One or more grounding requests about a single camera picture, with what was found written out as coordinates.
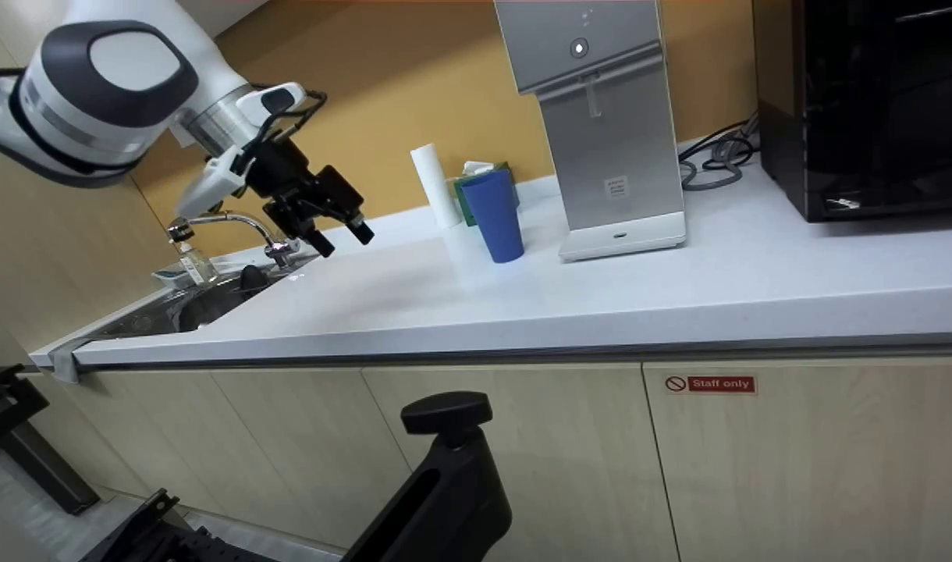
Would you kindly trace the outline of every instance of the black appliance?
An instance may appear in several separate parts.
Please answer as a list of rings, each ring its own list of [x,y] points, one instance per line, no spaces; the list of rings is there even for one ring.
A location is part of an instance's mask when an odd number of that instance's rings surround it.
[[[952,0],[757,0],[761,167],[812,221],[952,210]]]

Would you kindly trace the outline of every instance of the white countertop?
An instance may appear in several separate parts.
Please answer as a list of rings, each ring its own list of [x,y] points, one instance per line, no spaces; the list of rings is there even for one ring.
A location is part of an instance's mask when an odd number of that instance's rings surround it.
[[[482,353],[687,353],[952,344],[952,216],[810,224],[752,168],[687,193],[689,243],[562,262],[552,182],[521,187],[529,254],[493,267],[478,231],[430,210],[374,218],[226,318],[166,338],[95,341],[80,367],[386,359]]]

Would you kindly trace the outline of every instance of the paper towel roll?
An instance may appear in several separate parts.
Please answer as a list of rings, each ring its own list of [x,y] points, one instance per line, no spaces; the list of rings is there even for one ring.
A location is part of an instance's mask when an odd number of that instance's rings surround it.
[[[461,221],[461,216],[452,207],[440,160],[437,160],[437,147],[426,144],[420,151],[411,151],[411,167],[420,175],[420,186],[426,192],[426,201],[433,207],[437,224],[440,231],[456,228]]]

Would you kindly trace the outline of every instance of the faucet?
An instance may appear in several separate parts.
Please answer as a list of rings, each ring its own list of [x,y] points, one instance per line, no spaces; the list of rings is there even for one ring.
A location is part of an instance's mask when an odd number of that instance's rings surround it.
[[[274,241],[263,221],[257,221],[253,216],[246,212],[208,212],[208,216],[194,216],[194,218],[175,218],[166,231],[173,241],[191,241],[194,238],[194,224],[226,224],[226,221],[234,221],[234,224],[246,224],[253,228],[263,243],[265,243],[265,255],[274,260],[277,268],[287,267],[287,260],[299,250],[297,241]]]

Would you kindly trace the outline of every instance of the red label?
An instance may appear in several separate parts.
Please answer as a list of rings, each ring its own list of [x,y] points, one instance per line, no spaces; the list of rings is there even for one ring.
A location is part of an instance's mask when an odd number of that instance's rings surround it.
[[[689,393],[757,393],[757,379],[687,379]]]

